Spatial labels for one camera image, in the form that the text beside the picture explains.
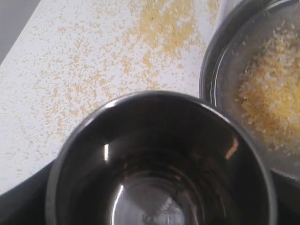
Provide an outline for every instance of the grain pile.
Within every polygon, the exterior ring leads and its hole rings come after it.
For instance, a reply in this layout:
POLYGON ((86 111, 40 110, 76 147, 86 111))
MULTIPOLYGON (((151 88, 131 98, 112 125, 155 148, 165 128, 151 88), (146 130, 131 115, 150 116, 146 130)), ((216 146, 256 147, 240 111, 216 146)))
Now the grain pile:
POLYGON ((294 29, 274 31, 239 90, 248 124, 269 147, 288 154, 300 152, 300 41, 294 29))

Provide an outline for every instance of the metal bowl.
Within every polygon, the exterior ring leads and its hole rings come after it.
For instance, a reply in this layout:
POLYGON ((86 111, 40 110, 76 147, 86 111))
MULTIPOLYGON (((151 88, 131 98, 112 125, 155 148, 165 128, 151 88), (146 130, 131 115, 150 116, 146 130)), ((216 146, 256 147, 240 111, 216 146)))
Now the metal bowl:
POLYGON ((275 225, 269 172, 248 135, 201 100, 153 91, 114 100, 62 147, 48 225, 275 225))
MULTIPOLYGON (((241 2, 218 28, 207 49, 200 75, 200 98, 210 101, 237 119, 259 143, 259 154, 274 172, 275 179, 281 182, 282 177, 286 178, 285 184, 289 186, 287 190, 296 190, 300 188, 300 156, 288 156, 279 150, 268 151, 253 127, 244 121, 244 112, 240 102, 236 101, 240 74, 260 51, 263 41, 272 37, 273 31, 283 21, 288 28, 292 23, 300 30, 298 0, 241 2)), ((299 200, 293 200, 292 196, 289 198, 289 201, 294 202, 293 208, 299 211, 299 200)))

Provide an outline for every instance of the kitchen counter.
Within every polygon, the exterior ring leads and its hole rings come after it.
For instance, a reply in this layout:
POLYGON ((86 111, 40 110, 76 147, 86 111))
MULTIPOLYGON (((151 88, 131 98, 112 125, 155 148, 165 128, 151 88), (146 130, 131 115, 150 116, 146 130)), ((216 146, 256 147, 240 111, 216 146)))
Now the kitchen counter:
POLYGON ((76 125, 110 99, 158 89, 197 97, 218 7, 41 0, 0 65, 0 194, 52 161, 76 125))

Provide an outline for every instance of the bowl rim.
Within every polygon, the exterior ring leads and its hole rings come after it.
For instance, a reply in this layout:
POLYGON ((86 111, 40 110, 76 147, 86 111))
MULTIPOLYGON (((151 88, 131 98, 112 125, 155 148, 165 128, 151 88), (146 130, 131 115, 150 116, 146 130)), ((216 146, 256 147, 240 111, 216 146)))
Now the bowl rim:
POLYGON ((101 116, 103 113, 108 111, 110 108, 115 107, 117 105, 123 104, 128 101, 132 101, 134 99, 144 98, 144 97, 173 97, 177 99, 181 99, 183 101, 190 102, 196 106, 201 107, 203 110, 206 110, 213 114, 216 118, 220 118, 227 126, 233 128, 246 142, 252 151, 258 166, 261 170, 265 187, 268 195, 268 204, 269 204, 269 225, 275 225, 277 221, 277 199, 275 195, 275 189, 273 180, 271 178, 271 174, 269 170, 265 167, 262 159, 258 155, 255 143, 252 141, 247 132, 232 118, 217 110, 214 106, 205 103, 203 100, 182 93, 177 93, 173 91, 141 91, 133 94, 129 94, 126 96, 122 96, 116 98, 103 106, 96 109, 89 116, 87 116, 71 133, 71 135, 67 138, 65 143, 63 144, 57 158, 55 159, 53 166, 50 171, 47 190, 46 190, 46 199, 45 199, 45 218, 48 225, 57 225, 58 221, 56 218, 56 187, 58 185, 58 180, 60 176, 61 168, 65 162, 65 159, 71 150, 71 145, 81 135, 81 132, 85 130, 96 118, 101 116))

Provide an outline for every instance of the speckled countertop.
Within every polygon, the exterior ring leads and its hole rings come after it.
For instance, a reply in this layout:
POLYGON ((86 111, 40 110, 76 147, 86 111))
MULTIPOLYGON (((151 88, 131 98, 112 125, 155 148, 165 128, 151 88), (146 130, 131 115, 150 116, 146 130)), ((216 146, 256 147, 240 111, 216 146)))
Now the speckled countertop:
POLYGON ((0 66, 0 194, 53 160, 101 104, 198 96, 218 0, 41 0, 0 66))

